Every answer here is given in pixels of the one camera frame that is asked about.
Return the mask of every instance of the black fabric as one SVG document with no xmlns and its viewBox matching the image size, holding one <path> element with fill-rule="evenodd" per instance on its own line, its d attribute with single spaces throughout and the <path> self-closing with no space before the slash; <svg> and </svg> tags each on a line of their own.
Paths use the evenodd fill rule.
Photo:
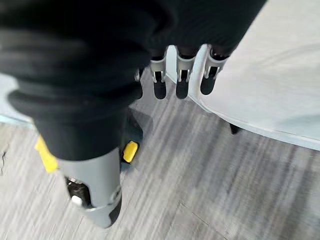
<svg viewBox="0 0 320 240">
<path fill-rule="evenodd" d="M 9 101 L 34 119 L 53 155 L 103 155 L 120 144 L 149 49 L 212 44 L 229 56 L 264 2 L 0 0 L 0 72 L 19 84 Z"/>
</svg>

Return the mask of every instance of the robotic finger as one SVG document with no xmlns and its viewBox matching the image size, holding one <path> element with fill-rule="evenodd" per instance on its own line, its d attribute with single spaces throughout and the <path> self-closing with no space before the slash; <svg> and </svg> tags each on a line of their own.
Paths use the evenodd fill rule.
<svg viewBox="0 0 320 240">
<path fill-rule="evenodd" d="M 150 70 L 153 80 L 154 95 L 157 99 L 164 99 L 167 94 L 166 89 L 166 55 L 167 48 L 151 50 Z"/>
<path fill-rule="evenodd" d="M 176 96 L 185 99 L 188 96 L 189 80 L 199 48 L 176 47 Z"/>
<path fill-rule="evenodd" d="M 208 52 L 200 86 L 203 95 L 209 95 L 213 91 L 218 73 L 222 71 L 229 57 L 217 54 L 211 45 L 208 46 Z"/>
</svg>

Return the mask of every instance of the yellow button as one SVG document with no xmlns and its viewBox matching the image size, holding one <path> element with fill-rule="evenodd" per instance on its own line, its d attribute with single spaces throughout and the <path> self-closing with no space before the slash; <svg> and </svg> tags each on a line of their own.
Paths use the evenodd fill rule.
<svg viewBox="0 0 320 240">
<path fill-rule="evenodd" d="M 136 152 L 138 150 L 138 144 L 134 141 L 130 141 L 123 151 L 123 159 L 127 163 L 131 163 L 131 161 L 134 159 Z"/>
<path fill-rule="evenodd" d="M 52 173 L 58 168 L 56 157 L 49 152 L 47 145 L 41 136 L 36 142 L 35 149 L 39 152 L 44 168 L 48 173 Z"/>
</svg>

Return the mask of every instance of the black fingertip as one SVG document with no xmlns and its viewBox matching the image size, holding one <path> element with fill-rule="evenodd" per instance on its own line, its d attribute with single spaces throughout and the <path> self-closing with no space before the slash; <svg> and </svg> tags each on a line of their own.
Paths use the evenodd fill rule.
<svg viewBox="0 0 320 240">
<path fill-rule="evenodd" d="M 166 83 L 165 82 L 154 82 L 154 95 L 157 99 L 164 99 L 167 94 Z"/>
<path fill-rule="evenodd" d="M 215 86 L 216 80 L 213 77 L 202 78 L 200 91 L 203 95 L 209 95 Z"/>
<path fill-rule="evenodd" d="M 189 82 L 178 81 L 176 83 L 175 94 L 178 99 L 185 99 L 188 96 Z"/>
</svg>

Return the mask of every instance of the prosthetic hand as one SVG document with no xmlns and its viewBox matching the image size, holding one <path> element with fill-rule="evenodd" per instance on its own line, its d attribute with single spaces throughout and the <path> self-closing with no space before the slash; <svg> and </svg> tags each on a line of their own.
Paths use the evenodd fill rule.
<svg viewBox="0 0 320 240">
<path fill-rule="evenodd" d="M 188 95 L 197 51 L 208 44 L 201 92 L 265 0 L 0 0 L 0 72 L 19 89 L 9 102 L 33 118 L 57 157 L 71 201 L 102 227 L 122 200 L 120 157 L 127 108 L 142 96 L 141 70 L 166 96 L 166 49 L 177 50 L 176 95 Z"/>
</svg>

